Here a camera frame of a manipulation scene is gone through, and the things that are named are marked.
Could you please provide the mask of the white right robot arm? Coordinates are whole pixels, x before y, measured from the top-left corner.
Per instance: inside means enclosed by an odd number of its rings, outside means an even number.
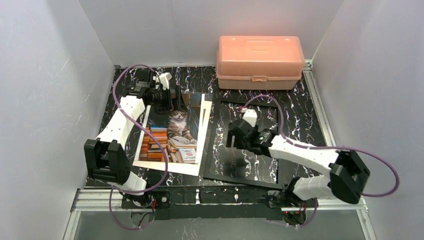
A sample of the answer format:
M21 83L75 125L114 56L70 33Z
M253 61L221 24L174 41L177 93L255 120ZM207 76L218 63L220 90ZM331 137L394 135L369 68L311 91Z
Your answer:
M275 130L238 119L228 125L227 146L248 150L302 165L317 171L314 177L295 177L284 192L285 198L306 201L335 197L357 204L370 177L370 170L354 150L327 149L296 140L287 140Z

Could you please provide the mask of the white mat board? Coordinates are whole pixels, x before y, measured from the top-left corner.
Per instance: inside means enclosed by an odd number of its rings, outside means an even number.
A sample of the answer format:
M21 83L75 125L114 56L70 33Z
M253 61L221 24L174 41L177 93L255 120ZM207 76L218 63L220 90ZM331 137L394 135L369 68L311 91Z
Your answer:
M144 132L140 134L140 138L138 141L138 146L133 162L133 166L135 167L141 167L146 169L153 169L153 170L161 170L163 171L165 168L168 169L171 173L179 173L179 174L185 174L185 175L191 175L191 176L197 176L200 171L201 162L203 158L203 150L204 145L206 141L206 133L207 128L209 124L209 118L212 108L212 100L208 96L208 94L205 93L199 93L202 94L204 99L202 100L201 104L201 120L200 120L200 128L199 128L199 134L198 134L198 140L197 140L197 157L196 157L196 163L195 164L187 164L187 163L171 163L169 162L169 158L167 153L165 153L164 149L160 147L163 156L164 161L163 162L155 162L155 161L140 161L139 160L139 154L142 146L141 137L143 136ZM147 107L145 114L142 116L142 125L143 127L146 126L147 118L150 111L150 106ZM153 137L153 135L150 136L156 143L158 143L158 140Z

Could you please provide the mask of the cat photo print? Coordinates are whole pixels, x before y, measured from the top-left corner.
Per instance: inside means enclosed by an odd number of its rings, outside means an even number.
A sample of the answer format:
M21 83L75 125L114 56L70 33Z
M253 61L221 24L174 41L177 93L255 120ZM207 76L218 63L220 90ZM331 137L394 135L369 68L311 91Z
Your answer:
M145 128L158 143L144 133L140 138L139 161L164 162L162 147L170 163L196 163L204 97L194 92L183 93L181 97L183 106L178 110L159 112L157 106L150 108Z

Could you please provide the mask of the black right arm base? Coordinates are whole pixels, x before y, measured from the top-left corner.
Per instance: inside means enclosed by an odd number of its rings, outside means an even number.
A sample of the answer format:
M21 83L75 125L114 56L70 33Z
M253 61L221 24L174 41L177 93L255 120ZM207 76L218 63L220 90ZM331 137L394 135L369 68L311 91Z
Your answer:
M267 192L265 204L274 209L290 209L282 211L282 218L286 225L295 228L308 225L315 217L319 206L317 198L301 200L291 192L277 190Z

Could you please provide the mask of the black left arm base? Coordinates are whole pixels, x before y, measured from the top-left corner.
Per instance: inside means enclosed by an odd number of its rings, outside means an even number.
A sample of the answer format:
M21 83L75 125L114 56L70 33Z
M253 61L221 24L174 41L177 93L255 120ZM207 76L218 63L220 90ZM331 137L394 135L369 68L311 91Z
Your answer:
M168 191L150 191L143 195L121 194L123 209L168 209L171 204L171 196Z

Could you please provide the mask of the black picture frame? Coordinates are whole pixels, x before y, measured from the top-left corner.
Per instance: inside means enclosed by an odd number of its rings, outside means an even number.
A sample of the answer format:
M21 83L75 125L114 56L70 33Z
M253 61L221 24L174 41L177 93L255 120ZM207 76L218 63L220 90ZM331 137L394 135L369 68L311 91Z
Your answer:
M213 122L207 154L202 160L203 178L281 191L287 186L285 160L227 146L229 124L241 118L241 107L245 103L245 100L222 97L213 101Z

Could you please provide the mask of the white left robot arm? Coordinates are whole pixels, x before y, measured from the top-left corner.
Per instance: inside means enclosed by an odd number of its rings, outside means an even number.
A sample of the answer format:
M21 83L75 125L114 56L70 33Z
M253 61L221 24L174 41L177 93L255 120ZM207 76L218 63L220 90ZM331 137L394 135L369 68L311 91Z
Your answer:
M126 68L112 87L116 111L103 131L95 138L88 139L84 146L88 177L111 185L123 194L142 196L160 184L147 187L147 182L131 170L125 147L134 126L143 132L147 130L137 121L147 106L158 107L160 113L184 108L179 86L172 91L169 72L157 73L147 67L147 79L128 85L121 98L116 95L120 80L131 69Z

